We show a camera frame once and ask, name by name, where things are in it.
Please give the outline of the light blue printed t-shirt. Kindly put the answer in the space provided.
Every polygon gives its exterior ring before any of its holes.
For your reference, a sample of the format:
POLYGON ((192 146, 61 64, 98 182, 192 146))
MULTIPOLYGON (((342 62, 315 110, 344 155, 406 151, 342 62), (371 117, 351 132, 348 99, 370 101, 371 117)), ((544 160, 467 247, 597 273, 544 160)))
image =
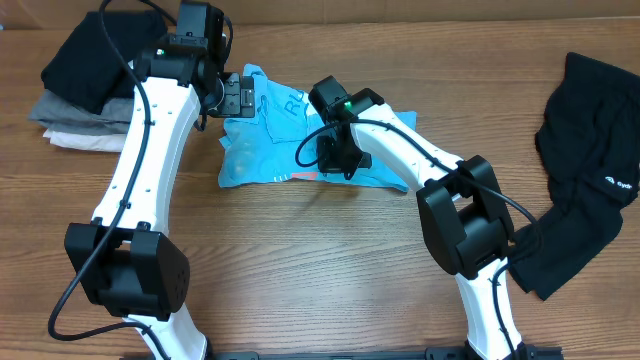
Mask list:
POLYGON ((243 74, 254 80, 255 116, 224 120, 220 187, 300 179, 408 190, 406 183, 378 159, 372 160, 370 168, 358 170, 350 180, 342 174, 322 173, 316 165, 299 166, 294 159, 299 145, 323 125, 308 93, 270 80, 258 65, 245 65, 243 74))

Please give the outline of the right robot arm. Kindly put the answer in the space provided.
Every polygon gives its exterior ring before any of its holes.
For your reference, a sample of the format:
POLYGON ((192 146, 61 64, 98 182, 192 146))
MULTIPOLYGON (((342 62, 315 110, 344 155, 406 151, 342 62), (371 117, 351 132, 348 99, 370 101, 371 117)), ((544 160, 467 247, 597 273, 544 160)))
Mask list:
POLYGON ((406 126, 385 100, 365 88, 348 93, 332 76, 309 101, 323 125, 314 165, 350 180, 371 158, 391 169, 416 195, 424 243, 457 283, 467 318, 466 359, 520 359, 525 345, 513 320, 506 285, 514 201, 501 193, 482 157, 463 160, 406 126))

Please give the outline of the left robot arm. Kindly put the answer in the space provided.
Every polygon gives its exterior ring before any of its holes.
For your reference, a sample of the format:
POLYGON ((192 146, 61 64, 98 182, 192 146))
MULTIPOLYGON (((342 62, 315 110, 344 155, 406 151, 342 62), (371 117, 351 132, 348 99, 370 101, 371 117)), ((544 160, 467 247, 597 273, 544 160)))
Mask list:
POLYGON ((176 30, 125 67, 134 82, 129 130, 112 180, 88 223, 69 225, 72 289, 133 328, 155 359, 209 359, 186 306, 190 265, 169 238, 169 208, 191 131, 209 118, 250 118, 254 83, 229 72, 233 27, 209 3, 180 5, 176 30))

